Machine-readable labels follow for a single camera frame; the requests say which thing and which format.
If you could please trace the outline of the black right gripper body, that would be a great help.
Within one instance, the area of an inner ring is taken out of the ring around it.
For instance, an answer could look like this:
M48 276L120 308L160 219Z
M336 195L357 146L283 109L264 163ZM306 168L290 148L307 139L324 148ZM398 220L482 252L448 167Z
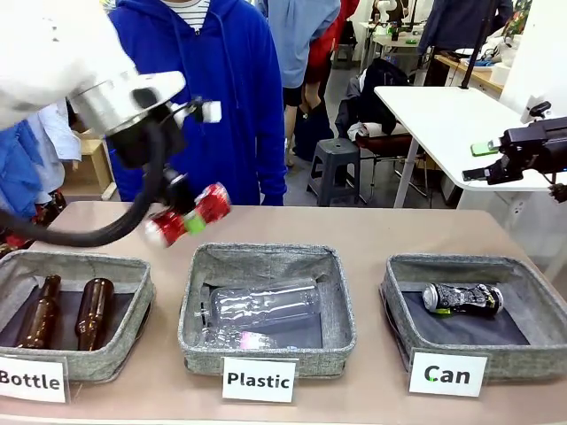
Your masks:
M485 170L489 185L522 180L529 169L555 184L556 176L566 171L566 118L537 120L506 130L499 152L501 158Z

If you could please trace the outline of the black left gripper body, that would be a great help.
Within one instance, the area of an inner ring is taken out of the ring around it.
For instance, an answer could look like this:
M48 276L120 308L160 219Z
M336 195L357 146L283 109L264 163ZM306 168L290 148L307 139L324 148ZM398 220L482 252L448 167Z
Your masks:
M140 122L109 136L107 144L120 200L131 202L143 187L144 168L150 161L150 142L144 125L157 124L165 138L166 164L154 200L178 213L188 213L195 207L195 195L191 192L188 175L174 164L174 155L182 152L186 143L170 112L167 104L156 107Z

